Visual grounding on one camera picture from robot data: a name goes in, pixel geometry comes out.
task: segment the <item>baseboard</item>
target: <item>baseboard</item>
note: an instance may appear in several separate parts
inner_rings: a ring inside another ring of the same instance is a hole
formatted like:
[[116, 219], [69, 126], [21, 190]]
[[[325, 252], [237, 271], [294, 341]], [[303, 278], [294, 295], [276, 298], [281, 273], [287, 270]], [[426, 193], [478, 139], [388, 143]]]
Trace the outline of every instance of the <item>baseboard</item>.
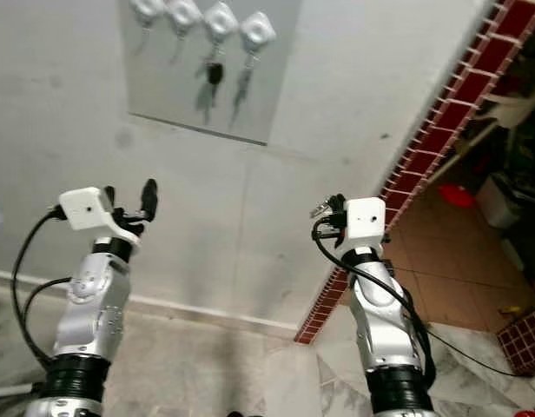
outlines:
[[[46, 281], [48, 280], [41, 277], [19, 275], [18, 287], [21, 290], [30, 291]], [[0, 270], [0, 287], [8, 287], [9, 285], [10, 272]], [[46, 294], [64, 296], [66, 287], [66, 284], [56, 285], [46, 289]], [[188, 306], [142, 295], [131, 295], [129, 297], [127, 310], [142, 314], [215, 324], [225, 328], [235, 328], [238, 330], [269, 334], [289, 340], [294, 338], [294, 335], [298, 330], [297, 325], [292, 323], [264, 320], [247, 315], [231, 314], [226, 311], [212, 308]]]

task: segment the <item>white container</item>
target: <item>white container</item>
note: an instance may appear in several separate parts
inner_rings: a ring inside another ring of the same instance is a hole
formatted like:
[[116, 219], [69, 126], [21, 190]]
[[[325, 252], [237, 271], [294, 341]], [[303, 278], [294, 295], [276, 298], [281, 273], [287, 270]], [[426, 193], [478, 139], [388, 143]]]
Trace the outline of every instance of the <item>white container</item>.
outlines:
[[494, 228], [509, 228], [520, 218], [520, 206], [501, 191], [489, 175], [476, 194], [479, 209]]

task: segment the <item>silver robotic arm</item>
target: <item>silver robotic arm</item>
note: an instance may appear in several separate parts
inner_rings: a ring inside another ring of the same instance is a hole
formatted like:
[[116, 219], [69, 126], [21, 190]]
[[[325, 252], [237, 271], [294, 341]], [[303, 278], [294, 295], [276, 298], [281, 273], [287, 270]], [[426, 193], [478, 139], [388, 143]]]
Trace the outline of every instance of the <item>silver robotic arm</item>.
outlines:
[[130, 293], [129, 259], [140, 247], [142, 221], [155, 217], [156, 191], [149, 180], [142, 208], [134, 214], [113, 209], [112, 188], [77, 189], [59, 197], [70, 226], [87, 233], [93, 246], [69, 282], [46, 381], [26, 417], [102, 416], [103, 383], [121, 342]]
[[[426, 331], [410, 295], [381, 261], [385, 203], [379, 198], [346, 201], [334, 195], [312, 216], [325, 215], [312, 231], [318, 247], [349, 272], [357, 346], [377, 417], [434, 416], [427, 394], [435, 368]], [[329, 226], [319, 231], [318, 226]], [[337, 238], [335, 255], [321, 239]], [[420, 360], [422, 350], [426, 374]]]

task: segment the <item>white wall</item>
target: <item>white wall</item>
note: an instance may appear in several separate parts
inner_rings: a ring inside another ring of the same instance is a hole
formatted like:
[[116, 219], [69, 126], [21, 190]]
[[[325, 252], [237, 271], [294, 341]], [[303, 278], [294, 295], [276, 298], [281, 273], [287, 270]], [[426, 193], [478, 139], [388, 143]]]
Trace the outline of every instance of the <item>white wall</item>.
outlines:
[[[128, 116], [115, 2], [0, 0], [0, 269], [62, 191], [135, 207], [152, 176], [135, 292], [298, 323], [328, 268], [308, 210], [377, 192], [484, 2], [305, 0], [263, 148]], [[87, 246], [50, 225], [25, 271], [70, 274]]]

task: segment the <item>black cable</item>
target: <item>black cable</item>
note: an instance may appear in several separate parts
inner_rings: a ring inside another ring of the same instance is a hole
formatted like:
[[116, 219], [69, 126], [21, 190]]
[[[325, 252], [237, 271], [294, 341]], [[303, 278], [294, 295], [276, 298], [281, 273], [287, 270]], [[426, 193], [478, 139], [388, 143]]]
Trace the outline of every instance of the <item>black cable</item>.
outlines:
[[451, 343], [449, 343], [448, 341], [445, 341], [443, 340], [441, 337], [437, 336], [436, 334], [430, 332], [429, 330], [427, 330], [427, 333], [431, 334], [433, 337], [435, 337], [438, 341], [440, 341], [441, 343], [443, 343], [444, 345], [447, 345], [448, 347], [450, 347], [452, 350], [454, 350], [455, 352], [457, 352], [458, 354], [462, 354], [465, 358], [469, 359], [470, 361], [473, 361], [473, 362], [476, 362], [478, 363], [481, 367], [485, 367], [493, 372], [497, 372], [498, 374], [502, 374], [502, 375], [506, 375], [506, 376], [514, 376], [514, 377], [517, 377], [517, 378], [525, 378], [524, 376], [522, 375], [516, 375], [516, 374], [511, 374], [509, 372], [505, 372], [505, 371], [501, 371], [499, 369], [496, 369], [495, 367], [490, 367], [489, 365], [486, 365], [484, 362], [481, 362], [479, 361], [478, 359], [470, 356], [469, 354], [465, 354], [462, 350], [460, 350], [458, 347], [452, 345]]
[[61, 210], [60, 207], [55, 207], [52, 211], [47, 213], [44, 217], [42, 217], [32, 228], [32, 230], [28, 233], [26, 236], [26, 239], [24, 239], [23, 245], [18, 252], [17, 259], [15, 260], [15, 264], [13, 265], [13, 272], [11, 274], [11, 281], [10, 281], [10, 293], [11, 293], [11, 299], [13, 301], [13, 309], [15, 311], [15, 317], [17, 318], [18, 325], [21, 328], [21, 333], [23, 335], [24, 341], [32, 351], [32, 354], [36, 357], [36, 359], [40, 362], [40, 364], [45, 369], [50, 363], [51, 358], [44, 353], [42, 349], [38, 347], [38, 345], [34, 342], [32, 339], [32, 336], [28, 332], [27, 328], [23, 325], [23, 314], [21, 312], [20, 304], [18, 302], [18, 294], [17, 294], [17, 275], [18, 271], [23, 263], [24, 255], [26, 254], [26, 251], [28, 250], [28, 247], [30, 243], [32, 242], [32, 239], [34, 238], [36, 232], [42, 227], [42, 225], [51, 219], [58, 218], [63, 219], [64, 213]]
[[27, 321], [28, 321], [28, 312], [30, 311], [30, 305], [32, 304], [32, 302], [34, 301], [34, 298], [42, 291], [44, 291], [46, 288], [49, 288], [53, 285], [56, 285], [56, 284], [64, 284], [65, 282], [69, 282], [70, 281], [70, 277], [67, 277], [67, 278], [59, 278], [57, 280], [51, 280], [51, 281], [48, 281], [48, 282], [45, 282], [44, 284], [42, 285], [38, 285], [36, 288], [34, 288], [32, 290], [32, 292], [29, 294], [28, 298], [26, 299], [26, 301], [24, 302], [24, 309], [23, 309], [23, 328], [26, 329], [27, 332], [29, 332], [28, 330], [28, 325], [27, 325]]
[[377, 286], [381, 287], [385, 291], [387, 291], [390, 295], [393, 296], [404, 308], [405, 310], [410, 314], [411, 321], [413, 323], [414, 332], [416, 333], [419, 344], [422, 347], [422, 350], [424, 351], [425, 356], [425, 369], [424, 369], [424, 380], [426, 382], [426, 387], [429, 389], [433, 382], [435, 381], [436, 376], [436, 370], [435, 370], [435, 364], [433, 363], [432, 358], [432, 350], [430, 346], [430, 340], [427, 335], [426, 327], [424, 326], [424, 323], [416, 313], [416, 310], [414, 309], [413, 304], [405, 300], [397, 291], [395, 291], [393, 288], [389, 287], [384, 282], [380, 281], [375, 276], [369, 274], [366, 271], [363, 271], [361, 269], [355, 268], [352, 265], [349, 265], [340, 259], [333, 256], [325, 246], [321, 243], [320, 236], [318, 234], [318, 227], [321, 224], [329, 223], [329, 217], [322, 217], [318, 221], [314, 223], [312, 226], [312, 239], [316, 243], [316, 246], [320, 250], [320, 252], [331, 262], [333, 262], [335, 265], [337, 265], [340, 268], [345, 269], [349, 273], [360, 275], [363, 278], [366, 278], [367, 280], [373, 282]]

